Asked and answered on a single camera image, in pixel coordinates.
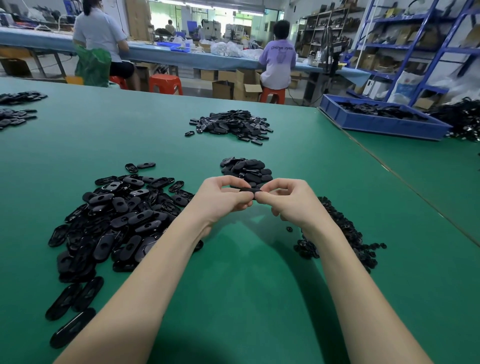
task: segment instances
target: blue bin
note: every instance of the blue bin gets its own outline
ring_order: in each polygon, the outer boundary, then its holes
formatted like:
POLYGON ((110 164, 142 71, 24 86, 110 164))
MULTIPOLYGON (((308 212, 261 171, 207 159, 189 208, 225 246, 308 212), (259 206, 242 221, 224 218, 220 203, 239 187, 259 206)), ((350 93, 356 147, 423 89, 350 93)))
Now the blue bin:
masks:
POLYGON ((412 138, 441 140, 452 127, 438 119, 424 114, 411 107, 390 102, 365 100, 358 98, 342 97, 335 95, 323 95, 320 101, 320 109, 332 118, 342 129, 357 130, 359 132, 381 133, 389 135, 409 136, 412 138), (399 106, 403 111, 409 111, 430 120, 421 122, 386 118, 383 116, 362 115, 350 112, 341 107, 337 102, 350 102, 352 104, 369 104, 378 107, 399 106))

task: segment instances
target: orange stool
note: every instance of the orange stool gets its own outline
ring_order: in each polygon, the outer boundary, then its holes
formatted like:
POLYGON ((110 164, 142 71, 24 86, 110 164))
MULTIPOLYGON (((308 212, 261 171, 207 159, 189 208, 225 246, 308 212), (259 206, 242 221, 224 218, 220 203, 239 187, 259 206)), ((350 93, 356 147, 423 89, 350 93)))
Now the orange stool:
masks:
POLYGON ((267 102, 268 95, 273 95, 271 104, 275 104, 274 99, 276 98, 277 104, 285 104, 285 89, 281 90, 272 90, 271 88, 264 87, 262 94, 260 95, 260 102, 267 102))
POLYGON ((153 76, 150 76, 149 85, 150 92, 153 92, 154 86, 157 86, 161 94, 173 95, 178 90, 179 95, 183 95, 180 78, 178 76, 161 73, 154 74, 153 76))
POLYGON ((118 76, 110 76, 108 78, 111 82, 115 82, 116 84, 120 85, 120 88, 122 90, 128 90, 127 82, 125 81, 124 78, 118 77, 118 76))

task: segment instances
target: right hand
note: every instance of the right hand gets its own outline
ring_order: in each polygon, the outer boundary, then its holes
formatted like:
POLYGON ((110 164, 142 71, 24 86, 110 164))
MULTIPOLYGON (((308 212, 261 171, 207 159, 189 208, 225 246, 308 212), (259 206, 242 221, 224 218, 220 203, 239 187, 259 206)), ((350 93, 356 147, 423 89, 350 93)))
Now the right hand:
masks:
POLYGON ((274 216, 280 215, 303 229, 308 237, 315 229, 327 233, 338 229, 327 210, 304 180, 277 178, 264 184, 255 193, 260 204, 270 205, 274 216))

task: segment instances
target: purple t-shirt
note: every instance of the purple t-shirt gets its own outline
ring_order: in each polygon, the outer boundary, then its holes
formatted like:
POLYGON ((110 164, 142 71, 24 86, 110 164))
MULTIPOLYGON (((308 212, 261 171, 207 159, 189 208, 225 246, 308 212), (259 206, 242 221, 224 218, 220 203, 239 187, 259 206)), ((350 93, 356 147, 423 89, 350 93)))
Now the purple t-shirt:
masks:
POLYGON ((258 60, 267 66, 260 75, 262 84, 272 90, 287 88, 290 84, 290 70, 295 67, 297 54, 293 45, 286 39, 272 40, 266 45, 258 60))

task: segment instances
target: green table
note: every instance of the green table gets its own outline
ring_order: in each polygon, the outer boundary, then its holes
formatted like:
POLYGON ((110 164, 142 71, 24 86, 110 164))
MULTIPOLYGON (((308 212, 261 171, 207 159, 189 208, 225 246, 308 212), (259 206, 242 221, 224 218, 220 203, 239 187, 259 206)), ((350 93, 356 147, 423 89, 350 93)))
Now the green table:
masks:
MULTIPOLYGON (((195 192, 228 156, 261 159, 274 177, 307 180, 364 235, 385 242, 372 277, 437 363, 478 363, 480 250, 313 108, 148 94, 4 79, 0 92, 38 90, 39 119, 0 133, 2 362, 51 363, 48 341, 70 320, 46 309, 65 287, 49 248, 53 229, 125 163, 155 161, 195 192), (263 146, 194 135, 188 120, 248 109, 274 133, 263 146)), ((151 363, 345 363, 335 310, 317 260, 292 249, 300 231, 255 204, 231 214, 193 255, 166 312, 151 363)), ((128 274, 97 266, 99 310, 128 274)))
POLYGON ((480 144, 348 133, 480 246, 480 144))

